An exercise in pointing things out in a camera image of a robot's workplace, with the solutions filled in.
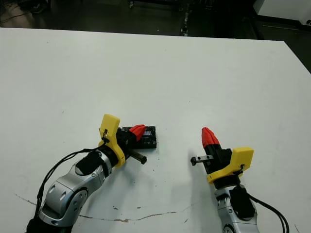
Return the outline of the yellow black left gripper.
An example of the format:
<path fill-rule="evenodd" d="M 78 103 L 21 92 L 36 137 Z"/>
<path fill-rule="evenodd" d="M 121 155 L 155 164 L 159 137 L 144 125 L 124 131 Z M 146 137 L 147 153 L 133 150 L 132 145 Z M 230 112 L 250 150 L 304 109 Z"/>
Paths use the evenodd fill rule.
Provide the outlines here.
<path fill-rule="evenodd" d="M 145 164 L 146 156 L 134 151 L 134 146 L 145 133 L 145 125 L 139 124 L 124 130 L 119 127 L 119 123 L 119 118 L 110 114 L 104 115 L 99 128 L 99 150 L 108 157 L 112 167 L 123 166 L 129 157 Z"/>

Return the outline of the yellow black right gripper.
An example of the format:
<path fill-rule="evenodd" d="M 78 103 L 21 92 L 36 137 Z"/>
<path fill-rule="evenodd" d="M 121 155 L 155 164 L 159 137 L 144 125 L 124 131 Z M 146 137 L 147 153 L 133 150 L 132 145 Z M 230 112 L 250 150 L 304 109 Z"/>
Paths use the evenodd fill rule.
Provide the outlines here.
<path fill-rule="evenodd" d="M 215 188 L 240 184 L 240 176 L 250 168 L 254 150 L 250 147 L 222 149 L 213 131 L 203 127 L 202 145 L 206 155 L 193 156 L 193 166 L 202 163 L 207 173 L 207 181 Z"/>

